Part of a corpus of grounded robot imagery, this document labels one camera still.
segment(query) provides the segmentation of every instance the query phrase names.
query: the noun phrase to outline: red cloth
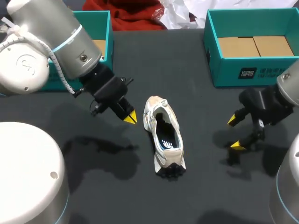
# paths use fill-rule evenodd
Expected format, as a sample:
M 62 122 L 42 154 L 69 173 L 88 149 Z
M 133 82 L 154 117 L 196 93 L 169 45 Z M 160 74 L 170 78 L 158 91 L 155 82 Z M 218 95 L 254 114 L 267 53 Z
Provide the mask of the red cloth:
M 155 11 L 161 8 L 159 0 L 86 0 L 83 5 L 83 11 L 109 10 L 113 30 L 164 29 L 152 19 Z

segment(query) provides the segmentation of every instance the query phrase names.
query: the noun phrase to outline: white sneaker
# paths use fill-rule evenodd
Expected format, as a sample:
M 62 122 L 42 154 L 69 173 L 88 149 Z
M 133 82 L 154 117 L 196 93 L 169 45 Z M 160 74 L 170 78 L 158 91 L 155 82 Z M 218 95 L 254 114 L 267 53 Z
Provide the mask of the white sneaker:
M 186 170 L 183 140 L 172 108 L 166 99 L 150 97 L 143 114 L 145 130 L 155 143 L 155 171 L 161 176 L 178 176 Z

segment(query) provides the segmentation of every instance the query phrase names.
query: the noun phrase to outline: cardboard box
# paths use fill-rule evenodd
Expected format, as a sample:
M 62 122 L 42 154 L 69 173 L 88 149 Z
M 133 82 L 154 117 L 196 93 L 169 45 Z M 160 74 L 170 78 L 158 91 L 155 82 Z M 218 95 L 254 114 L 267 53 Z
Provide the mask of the cardboard box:
M 110 11 L 79 11 L 73 13 L 102 51 L 100 62 L 113 69 L 114 37 Z M 49 65 L 50 76 L 42 91 L 66 91 L 53 62 L 50 61 Z M 76 90 L 82 87 L 82 84 L 78 80 L 67 79 L 67 81 Z
M 265 86 L 299 59 L 297 8 L 208 10 L 204 47 L 215 87 Z

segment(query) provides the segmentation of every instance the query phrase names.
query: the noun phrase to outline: black table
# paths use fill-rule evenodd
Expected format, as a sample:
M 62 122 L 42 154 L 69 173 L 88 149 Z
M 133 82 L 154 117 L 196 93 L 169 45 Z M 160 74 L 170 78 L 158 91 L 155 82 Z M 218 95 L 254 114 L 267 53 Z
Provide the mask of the black table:
M 267 128 L 262 152 L 223 161 L 228 140 L 251 130 L 250 120 L 230 130 L 242 89 L 213 87 L 202 46 L 203 30 L 115 32 L 114 71 L 133 77 L 127 99 L 139 122 L 113 113 L 89 114 L 88 95 L 37 93 L 3 98 L 1 121 L 48 132 L 65 154 L 71 189 L 71 224 L 270 224 L 268 196 L 286 148 L 299 132 L 299 113 Z M 187 172 L 176 181 L 155 175 L 143 129 L 149 96 L 168 99 L 178 118 Z

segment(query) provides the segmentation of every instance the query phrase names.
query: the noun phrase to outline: shoe logo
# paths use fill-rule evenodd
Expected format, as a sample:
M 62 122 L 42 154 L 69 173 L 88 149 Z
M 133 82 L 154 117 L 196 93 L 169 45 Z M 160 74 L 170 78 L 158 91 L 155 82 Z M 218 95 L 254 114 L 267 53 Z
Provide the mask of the shoe logo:
M 162 140 L 165 148 L 173 148 L 172 143 Z

